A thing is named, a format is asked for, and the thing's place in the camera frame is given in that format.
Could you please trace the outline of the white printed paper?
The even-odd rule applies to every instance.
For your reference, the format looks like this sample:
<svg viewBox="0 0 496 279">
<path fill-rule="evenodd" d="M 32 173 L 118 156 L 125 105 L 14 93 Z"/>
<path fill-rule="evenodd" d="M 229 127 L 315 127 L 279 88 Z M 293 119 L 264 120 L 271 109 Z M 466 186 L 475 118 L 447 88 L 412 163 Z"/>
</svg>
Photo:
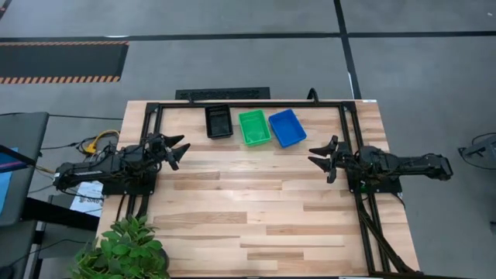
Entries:
<svg viewBox="0 0 496 279">
<path fill-rule="evenodd" d="M 98 181 L 80 183 L 70 210 L 100 217 L 104 200 L 102 188 L 103 184 Z"/>
</svg>

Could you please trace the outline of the black perforated panel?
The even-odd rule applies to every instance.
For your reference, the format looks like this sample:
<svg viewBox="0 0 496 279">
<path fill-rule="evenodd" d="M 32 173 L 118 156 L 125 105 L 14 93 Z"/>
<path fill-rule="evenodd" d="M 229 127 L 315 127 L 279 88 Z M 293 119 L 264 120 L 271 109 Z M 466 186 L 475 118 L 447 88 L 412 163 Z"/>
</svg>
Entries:
<svg viewBox="0 0 496 279">
<path fill-rule="evenodd" d="M 176 90 L 176 100 L 271 99 L 269 87 Z"/>
</svg>

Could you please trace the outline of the blue sheet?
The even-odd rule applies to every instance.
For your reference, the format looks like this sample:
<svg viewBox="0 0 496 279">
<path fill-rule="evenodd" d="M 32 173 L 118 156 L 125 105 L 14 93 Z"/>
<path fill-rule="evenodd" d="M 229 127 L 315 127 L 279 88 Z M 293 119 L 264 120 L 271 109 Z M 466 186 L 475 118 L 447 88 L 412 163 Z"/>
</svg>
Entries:
<svg viewBox="0 0 496 279">
<path fill-rule="evenodd" d="M 3 211 L 12 172 L 23 167 L 24 163 L 6 153 L 0 152 L 0 214 Z"/>
</svg>

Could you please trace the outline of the green plastic basket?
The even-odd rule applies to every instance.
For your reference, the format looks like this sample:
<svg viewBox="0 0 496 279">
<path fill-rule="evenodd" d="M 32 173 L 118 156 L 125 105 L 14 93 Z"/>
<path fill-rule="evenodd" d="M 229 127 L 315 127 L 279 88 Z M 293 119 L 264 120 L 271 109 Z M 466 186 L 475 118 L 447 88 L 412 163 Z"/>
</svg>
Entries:
<svg viewBox="0 0 496 279">
<path fill-rule="evenodd" d="M 257 146 L 270 142 L 271 134 L 263 110 L 242 112 L 238 119 L 243 142 L 247 146 Z"/>
</svg>

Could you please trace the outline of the black furniture crossbar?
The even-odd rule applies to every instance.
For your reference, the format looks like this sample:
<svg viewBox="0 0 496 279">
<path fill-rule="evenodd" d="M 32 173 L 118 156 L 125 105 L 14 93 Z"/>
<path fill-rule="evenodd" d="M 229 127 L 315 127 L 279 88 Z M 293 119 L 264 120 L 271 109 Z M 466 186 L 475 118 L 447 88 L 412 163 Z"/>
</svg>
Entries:
<svg viewBox="0 0 496 279">
<path fill-rule="evenodd" d="M 99 217 L 97 216 L 34 198 L 26 199 L 20 218 L 21 220 L 35 220 L 94 232 L 99 224 Z"/>
</svg>

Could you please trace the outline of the large blue plastic basket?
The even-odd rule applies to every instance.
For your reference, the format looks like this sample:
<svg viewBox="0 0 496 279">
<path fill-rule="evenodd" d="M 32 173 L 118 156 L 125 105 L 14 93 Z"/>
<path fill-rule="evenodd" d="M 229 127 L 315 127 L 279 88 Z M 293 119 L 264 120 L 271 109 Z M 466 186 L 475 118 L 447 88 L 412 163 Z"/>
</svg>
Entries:
<svg viewBox="0 0 496 279">
<path fill-rule="evenodd" d="M 270 126 L 282 148 L 287 148 L 305 140 L 307 134 L 292 109 L 275 113 L 269 118 Z"/>
</svg>

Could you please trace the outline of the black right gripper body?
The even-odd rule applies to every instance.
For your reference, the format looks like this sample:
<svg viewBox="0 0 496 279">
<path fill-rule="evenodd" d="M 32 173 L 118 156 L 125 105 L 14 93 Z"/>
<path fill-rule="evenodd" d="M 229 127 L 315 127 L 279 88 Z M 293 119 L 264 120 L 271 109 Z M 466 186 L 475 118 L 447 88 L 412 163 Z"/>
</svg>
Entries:
<svg viewBox="0 0 496 279">
<path fill-rule="evenodd" d="M 346 142 L 338 142 L 336 148 L 335 166 L 344 169 L 345 171 L 361 173 L 363 168 L 359 164 L 357 158 L 353 155 Z"/>
</svg>

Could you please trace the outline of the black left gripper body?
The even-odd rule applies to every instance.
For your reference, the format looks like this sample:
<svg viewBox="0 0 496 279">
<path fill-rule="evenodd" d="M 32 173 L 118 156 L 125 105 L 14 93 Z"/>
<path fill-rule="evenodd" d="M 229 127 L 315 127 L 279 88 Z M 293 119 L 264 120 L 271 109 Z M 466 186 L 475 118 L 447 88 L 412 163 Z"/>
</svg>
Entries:
<svg viewBox="0 0 496 279">
<path fill-rule="evenodd" d="M 161 164 L 167 162 L 167 148 L 161 139 L 161 133 L 149 133 L 145 140 L 145 162 Z"/>
</svg>

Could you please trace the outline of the black plastic basket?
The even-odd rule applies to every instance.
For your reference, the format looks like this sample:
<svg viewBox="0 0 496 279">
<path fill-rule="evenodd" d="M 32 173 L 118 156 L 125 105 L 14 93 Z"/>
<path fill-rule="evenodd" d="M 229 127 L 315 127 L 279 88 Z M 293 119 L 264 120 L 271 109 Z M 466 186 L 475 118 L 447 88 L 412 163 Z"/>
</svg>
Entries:
<svg viewBox="0 0 496 279">
<path fill-rule="evenodd" d="M 233 124 L 228 105 L 211 105 L 205 108 L 207 137 L 212 140 L 228 138 L 233 134 Z"/>
</svg>

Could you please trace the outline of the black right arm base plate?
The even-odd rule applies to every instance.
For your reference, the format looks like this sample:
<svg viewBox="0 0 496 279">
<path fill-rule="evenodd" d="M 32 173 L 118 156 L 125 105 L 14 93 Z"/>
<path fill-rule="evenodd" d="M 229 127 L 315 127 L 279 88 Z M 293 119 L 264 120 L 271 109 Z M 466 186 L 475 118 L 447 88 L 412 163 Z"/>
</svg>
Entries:
<svg viewBox="0 0 496 279">
<path fill-rule="evenodd" d="M 369 193 L 397 194 L 402 192 L 401 182 L 399 179 L 386 178 L 380 181 L 378 180 L 365 181 L 364 179 L 360 180 L 358 178 L 349 178 L 348 186 L 350 192 L 359 190 L 359 192 L 362 194 L 369 194 Z"/>
</svg>

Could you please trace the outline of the black floor stand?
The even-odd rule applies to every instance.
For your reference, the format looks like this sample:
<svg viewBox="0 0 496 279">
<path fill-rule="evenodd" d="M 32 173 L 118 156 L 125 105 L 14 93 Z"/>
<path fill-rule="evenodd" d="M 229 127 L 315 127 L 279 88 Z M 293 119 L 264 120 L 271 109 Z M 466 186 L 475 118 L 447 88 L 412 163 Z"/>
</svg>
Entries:
<svg viewBox="0 0 496 279">
<path fill-rule="evenodd" d="M 485 167 L 482 165 L 471 163 L 468 160 L 474 154 L 478 155 L 479 157 L 483 157 L 484 154 L 487 154 L 490 160 L 496 162 L 496 132 L 484 133 L 475 136 L 471 140 L 471 145 L 469 147 L 460 147 L 457 150 L 460 158 L 463 160 L 464 163 L 478 169 L 486 171 L 496 171 L 496 166 Z"/>
</svg>

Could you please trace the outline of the black hazard-striped floor mat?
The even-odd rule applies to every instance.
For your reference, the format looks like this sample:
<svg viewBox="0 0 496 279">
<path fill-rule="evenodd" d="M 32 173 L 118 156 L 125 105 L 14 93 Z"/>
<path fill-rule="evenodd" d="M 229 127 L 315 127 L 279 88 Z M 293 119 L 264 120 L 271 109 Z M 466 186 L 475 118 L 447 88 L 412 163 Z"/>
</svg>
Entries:
<svg viewBox="0 0 496 279">
<path fill-rule="evenodd" d="M 0 43 L 0 84 L 118 82 L 128 49 L 127 41 Z"/>
</svg>

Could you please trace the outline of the green potted plant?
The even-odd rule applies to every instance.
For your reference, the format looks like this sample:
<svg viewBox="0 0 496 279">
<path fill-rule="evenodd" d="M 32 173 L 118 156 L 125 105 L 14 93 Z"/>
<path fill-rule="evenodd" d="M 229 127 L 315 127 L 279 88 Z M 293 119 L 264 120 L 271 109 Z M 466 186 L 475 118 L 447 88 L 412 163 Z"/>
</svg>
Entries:
<svg viewBox="0 0 496 279">
<path fill-rule="evenodd" d="M 146 215 L 114 222 L 77 253 L 71 279 L 171 279 L 155 230 Z"/>
</svg>

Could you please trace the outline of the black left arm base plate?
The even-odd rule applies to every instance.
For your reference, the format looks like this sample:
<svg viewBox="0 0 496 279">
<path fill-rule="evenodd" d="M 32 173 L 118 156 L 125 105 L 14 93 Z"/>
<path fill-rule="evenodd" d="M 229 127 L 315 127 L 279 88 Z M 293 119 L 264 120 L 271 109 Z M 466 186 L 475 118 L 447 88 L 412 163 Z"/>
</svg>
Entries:
<svg viewBox="0 0 496 279">
<path fill-rule="evenodd" d="M 148 195 L 155 189 L 157 173 L 119 174 L 110 178 L 100 179 L 103 184 L 103 195 Z"/>
</svg>

